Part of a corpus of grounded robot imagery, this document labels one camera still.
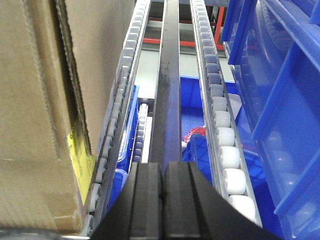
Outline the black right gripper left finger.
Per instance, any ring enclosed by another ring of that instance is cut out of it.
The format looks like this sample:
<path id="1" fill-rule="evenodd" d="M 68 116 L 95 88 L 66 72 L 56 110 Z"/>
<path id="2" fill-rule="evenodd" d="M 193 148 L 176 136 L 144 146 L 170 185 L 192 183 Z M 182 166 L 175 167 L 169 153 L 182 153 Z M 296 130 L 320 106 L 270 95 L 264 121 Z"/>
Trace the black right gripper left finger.
<path id="1" fill-rule="evenodd" d="M 129 177 L 92 240 L 161 240 L 162 174 L 157 163 L 134 163 Z"/>

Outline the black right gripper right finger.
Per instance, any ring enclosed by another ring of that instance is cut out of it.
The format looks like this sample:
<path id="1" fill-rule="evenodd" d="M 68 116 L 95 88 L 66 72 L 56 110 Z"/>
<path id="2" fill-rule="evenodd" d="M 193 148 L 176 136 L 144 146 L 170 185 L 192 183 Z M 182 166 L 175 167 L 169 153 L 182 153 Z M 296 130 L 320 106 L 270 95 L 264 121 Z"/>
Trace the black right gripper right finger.
<path id="1" fill-rule="evenodd" d="M 165 240 L 277 240 L 235 210 L 194 162 L 171 161 L 164 180 Z"/>

